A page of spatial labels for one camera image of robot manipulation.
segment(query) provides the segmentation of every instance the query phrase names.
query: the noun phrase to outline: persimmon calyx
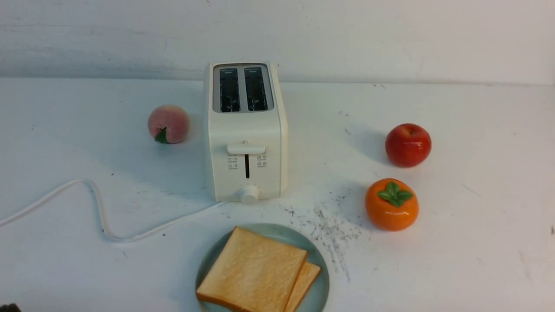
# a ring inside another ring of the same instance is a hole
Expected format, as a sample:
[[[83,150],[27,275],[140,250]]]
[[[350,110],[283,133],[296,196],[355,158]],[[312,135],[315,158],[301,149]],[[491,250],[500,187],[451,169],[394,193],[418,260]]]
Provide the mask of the persimmon calyx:
[[[393,206],[400,208],[403,204],[411,199],[414,195],[408,190],[401,190],[399,184],[395,182],[389,182],[385,190],[378,192],[378,197],[388,201]]]
[[[167,143],[168,140],[166,139],[166,128],[163,128],[162,130],[160,130],[160,132],[156,135],[156,137],[154,138],[154,140],[156,142],[160,142],[160,143]]]

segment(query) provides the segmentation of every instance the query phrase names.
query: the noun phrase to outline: teal plate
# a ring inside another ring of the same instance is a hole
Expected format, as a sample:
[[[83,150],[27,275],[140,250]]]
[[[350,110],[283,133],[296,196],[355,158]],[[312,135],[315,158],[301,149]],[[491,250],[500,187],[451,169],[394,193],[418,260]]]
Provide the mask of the teal plate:
[[[308,252],[308,261],[319,266],[321,271],[320,275],[318,275],[314,281],[312,287],[309,289],[309,292],[302,300],[296,312],[322,312],[324,310],[324,306],[326,305],[328,293],[330,292],[330,276],[327,271],[326,261],[324,261],[324,257],[322,257],[322,254],[318,251],[318,248],[316,248],[316,246],[314,246],[314,244],[301,233],[284,227],[283,225],[271,223],[251,223],[240,225],[240,227],[259,235],[304,249]],[[228,242],[229,236],[231,236],[231,232],[220,238],[210,248],[206,256],[204,256],[203,261],[200,263],[199,271],[196,274],[195,289],[200,286],[214,265],[214,262],[216,262],[216,259],[224,249],[225,244]],[[199,301],[199,305],[202,312],[230,311],[222,306],[202,301]]]

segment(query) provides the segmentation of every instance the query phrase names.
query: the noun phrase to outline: white bread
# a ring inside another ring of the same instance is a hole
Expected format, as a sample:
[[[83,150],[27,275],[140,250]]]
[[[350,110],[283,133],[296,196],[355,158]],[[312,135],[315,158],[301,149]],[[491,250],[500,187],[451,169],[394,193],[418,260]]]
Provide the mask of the white bread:
[[[308,261],[302,265],[301,273],[293,287],[293,292],[291,293],[291,297],[289,297],[285,312],[295,312],[319,274],[319,266]]]
[[[196,296],[232,311],[283,312],[306,257],[306,250],[235,227]]]

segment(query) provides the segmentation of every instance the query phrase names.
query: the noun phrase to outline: orange persimmon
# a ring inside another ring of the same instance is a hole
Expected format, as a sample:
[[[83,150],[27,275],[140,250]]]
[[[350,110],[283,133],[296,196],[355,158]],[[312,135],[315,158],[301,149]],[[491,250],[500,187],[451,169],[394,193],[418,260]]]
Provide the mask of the orange persimmon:
[[[386,231],[408,228],[418,217],[414,191],[396,179],[381,179],[366,191],[366,212],[374,224]]]

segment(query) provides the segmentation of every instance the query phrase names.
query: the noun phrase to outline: artificial peach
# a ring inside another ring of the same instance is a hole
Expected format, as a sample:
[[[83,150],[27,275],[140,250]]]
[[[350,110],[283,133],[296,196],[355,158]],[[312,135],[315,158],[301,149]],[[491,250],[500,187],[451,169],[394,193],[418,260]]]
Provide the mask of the artificial peach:
[[[162,105],[148,117],[148,132],[160,143],[179,143],[189,132],[189,116],[177,105]]]

